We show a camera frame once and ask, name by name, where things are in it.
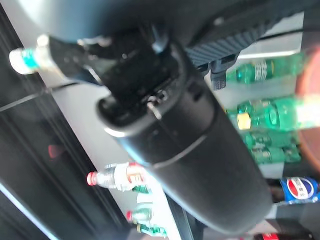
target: green bottle cap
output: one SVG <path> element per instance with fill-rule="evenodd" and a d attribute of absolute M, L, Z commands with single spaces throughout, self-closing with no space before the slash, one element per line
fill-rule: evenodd
<path fill-rule="evenodd" d="M 252 149 L 256 145 L 256 141 L 254 140 L 254 138 L 250 133 L 246 133 L 242 135 L 242 139 L 248 149 Z"/>

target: red bottle cap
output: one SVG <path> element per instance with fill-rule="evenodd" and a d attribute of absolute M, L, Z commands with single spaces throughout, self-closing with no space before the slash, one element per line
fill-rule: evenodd
<path fill-rule="evenodd" d="M 132 211 L 127 211 L 127 212 L 126 212 L 126 219 L 127 219 L 128 221 L 132 221 Z"/>
<path fill-rule="evenodd" d="M 94 186 L 97 184 L 96 176 L 97 176 L 96 171 L 92 171 L 88 173 L 88 175 L 86 176 L 86 182 L 88 183 L 89 186 Z"/>

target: red light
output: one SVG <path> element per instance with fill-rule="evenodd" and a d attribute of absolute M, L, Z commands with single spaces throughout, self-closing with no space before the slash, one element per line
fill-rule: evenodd
<path fill-rule="evenodd" d="M 48 153 L 49 153 L 50 158 L 52 158 L 52 159 L 55 159 L 56 157 L 61 155 L 65 150 L 66 150 L 65 147 L 60 146 L 60 145 L 49 145 L 48 146 Z"/>

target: bottle cap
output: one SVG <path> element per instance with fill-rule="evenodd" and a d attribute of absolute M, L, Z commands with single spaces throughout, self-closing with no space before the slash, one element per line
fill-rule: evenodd
<path fill-rule="evenodd" d="M 97 172 L 96 171 L 89 172 L 86 177 L 86 182 L 88 183 L 89 186 L 97 185 Z"/>
<path fill-rule="evenodd" d="M 246 146 L 248 147 L 248 149 L 252 149 L 256 145 L 256 142 L 250 133 L 243 135 L 242 139 L 246 144 Z"/>
<path fill-rule="evenodd" d="M 141 224 L 137 224 L 137 225 L 136 225 L 136 231 L 137 231 L 138 233 L 141 233 Z"/>
<path fill-rule="evenodd" d="M 251 127 L 251 118 L 247 112 L 236 116 L 237 125 L 240 130 L 247 130 Z"/>
<path fill-rule="evenodd" d="M 128 220 L 128 221 L 132 221 L 133 219 L 132 219 L 132 211 L 127 211 L 126 212 L 126 219 Z"/>
<path fill-rule="evenodd" d="M 12 68 L 19 74 L 33 74 L 36 68 L 28 66 L 23 58 L 23 48 L 17 48 L 9 53 L 9 61 Z"/>

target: bottle label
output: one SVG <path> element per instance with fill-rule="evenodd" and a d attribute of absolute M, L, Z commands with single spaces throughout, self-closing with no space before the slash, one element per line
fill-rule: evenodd
<path fill-rule="evenodd" d="M 267 79 L 267 62 L 266 61 L 260 61 L 254 64 L 254 81 L 255 82 L 261 82 L 265 81 Z"/>
<path fill-rule="evenodd" d="M 284 192 L 284 200 L 288 203 L 314 201 L 317 196 L 318 183 L 310 177 L 282 178 L 280 183 Z"/>
<path fill-rule="evenodd" d="M 262 234 L 263 240 L 279 240 L 276 233 L 264 233 Z"/>

